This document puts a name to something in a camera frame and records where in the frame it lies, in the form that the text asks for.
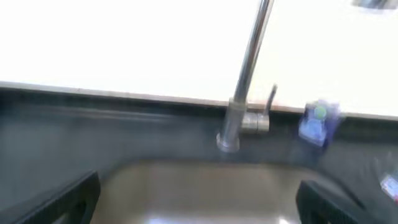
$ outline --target faucet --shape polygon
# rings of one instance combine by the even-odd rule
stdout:
[[[257,133],[267,131],[269,127],[268,110],[276,93],[276,86],[274,85],[271,91],[264,114],[247,113],[246,98],[273,3],[274,0],[261,0],[259,6],[251,37],[246,47],[235,94],[229,100],[223,127],[216,137],[218,148],[224,152],[239,150],[239,132],[241,130]]]

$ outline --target black countertop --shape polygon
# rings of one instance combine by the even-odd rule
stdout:
[[[216,146],[225,108],[0,90],[0,210],[88,170],[102,181],[142,161],[276,163],[304,166],[339,183],[367,212],[398,223],[398,205],[380,180],[398,162],[398,123],[347,118],[325,151],[297,137],[300,115],[271,112],[265,136],[241,149]]]

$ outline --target stainless steel sink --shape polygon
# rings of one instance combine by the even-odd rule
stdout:
[[[292,167],[134,165],[103,185],[91,223],[300,223],[295,194],[301,180],[338,192],[326,178]]]

